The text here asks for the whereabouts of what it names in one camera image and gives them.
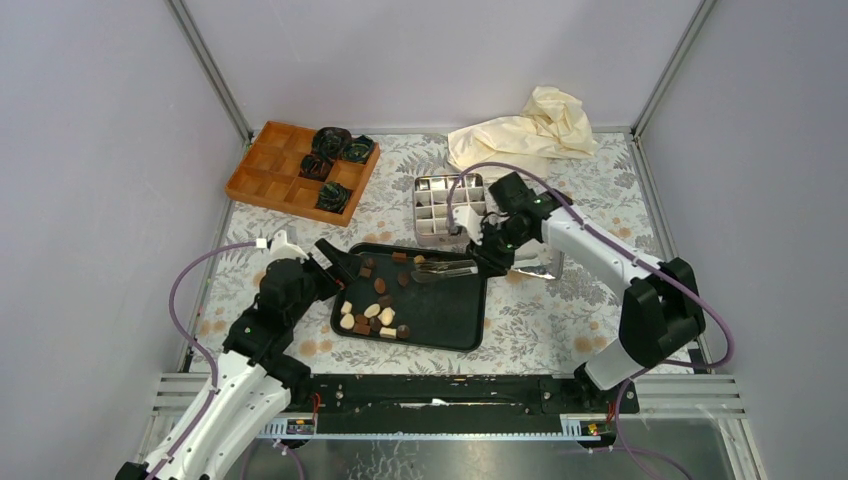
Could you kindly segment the black plastic tray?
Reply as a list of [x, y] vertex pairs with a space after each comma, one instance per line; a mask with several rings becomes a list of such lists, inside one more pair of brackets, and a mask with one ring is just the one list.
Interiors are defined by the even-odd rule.
[[[465, 275], [451, 279], [420, 283], [414, 279], [403, 286], [398, 276], [415, 269], [414, 258], [423, 256], [432, 261], [463, 261], [469, 257], [462, 253], [359, 243], [349, 252], [371, 260], [375, 264], [368, 277], [339, 292], [335, 297], [330, 316], [332, 330], [344, 337], [373, 340], [384, 343], [402, 343], [440, 350], [470, 352], [477, 349], [483, 339], [486, 309], [487, 281], [478, 275]], [[355, 317], [377, 303], [380, 295], [374, 288], [378, 279], [385, 283], [385, 294], [391, 297], [390, 307], [395, 316], [389, 325], [398, 329], [404, 325], [409, 333], [402, 337], [383, 337], [369, 325], [346, 329], [341, 325], [345, 303], [351, 304]]]

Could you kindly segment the metal serving tongs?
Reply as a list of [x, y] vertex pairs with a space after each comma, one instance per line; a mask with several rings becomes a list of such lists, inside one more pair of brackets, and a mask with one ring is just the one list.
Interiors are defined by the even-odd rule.
[[474, 260], [424, 261], [415, 265], [411, 278], [418, 283], [433, 283], [478, 273], [478, 266]]

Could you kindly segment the pink grid box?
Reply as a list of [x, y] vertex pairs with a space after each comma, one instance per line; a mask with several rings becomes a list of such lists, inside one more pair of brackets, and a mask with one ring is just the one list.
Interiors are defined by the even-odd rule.
[[[447, 196], [457, 174], [417, 177], [413, 184], [414, 233], [422, 247], [465, 245], [467, 232], [461, 227], [448, 225]], [[465, 176], [454, 192], [453, 207], [469, 207], [482, 217], [487, 213], [483, 177], [472, 173]]]

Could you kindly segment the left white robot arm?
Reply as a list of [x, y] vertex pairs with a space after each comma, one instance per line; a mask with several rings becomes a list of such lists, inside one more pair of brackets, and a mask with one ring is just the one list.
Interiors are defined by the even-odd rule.
[[297, 322], [357, 280], [363, 260], [320, 239], [315, 246], [329, 263], [322, 266], [284, 231], [250, 245], [270, 254], [253, 303], [231, 325], [218, 357], [177, 328], [211, 373], [165, 439], [141, 462], [125, 463], [117, 478], [220, 479], [278, 413], [309, 401], [311, 370], [285, 351]]

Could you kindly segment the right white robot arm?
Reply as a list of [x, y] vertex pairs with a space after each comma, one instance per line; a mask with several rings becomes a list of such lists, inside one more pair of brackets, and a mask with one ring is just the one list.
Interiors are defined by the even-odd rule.
[[687, 262], [639, 253], [604, 232], [559, 191], [536, 193], [516, 172], [497, 180], [489, 193], [499, 208], [496, 221], [471, 207], [448, 206], [449, 223], [467, 231], [468, 252], [481, 275], [504, 275], [518, 248], [535, 240], [581, 264], [621, 302], [616, 340], [575, 372], [573, 396], [583, 410], [601, 410], [614, 387], [656, 367], [704, 332], [704, 308]]

